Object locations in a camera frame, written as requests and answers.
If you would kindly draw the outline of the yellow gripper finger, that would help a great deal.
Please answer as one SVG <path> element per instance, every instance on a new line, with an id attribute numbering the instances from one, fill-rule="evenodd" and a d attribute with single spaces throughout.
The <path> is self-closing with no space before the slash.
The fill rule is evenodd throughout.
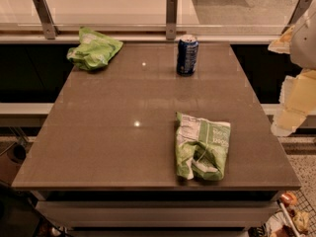
<path id="1" fill-rule="evenodd" d="M 289 136 L 316 110 L 316 71 L 303 69 L 296 77 L 286 76 L 274 114 L 273 135 Z"/>
<path id="2" fill-rule="evenodd" d="M 268 51 L 280 54 L 290 54 L 293 29 L 294 26 L 291 26 L 278 39 L 273 40 L 268 46 Z"/>

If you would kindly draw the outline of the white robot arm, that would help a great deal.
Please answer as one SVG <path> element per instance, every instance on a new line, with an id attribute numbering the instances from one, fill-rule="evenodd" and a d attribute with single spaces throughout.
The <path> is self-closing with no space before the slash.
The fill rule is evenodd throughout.
<path id="1" fill-rule="evenodd" d="M 286 76 L 279 94 L 271 131 L 275 136 L 289 136 L 316 110 L 316 8 L 311 5 L 299 20 L 278 39 L 269 51 L 285 53 L 301 68 L 295 76 Z"/>

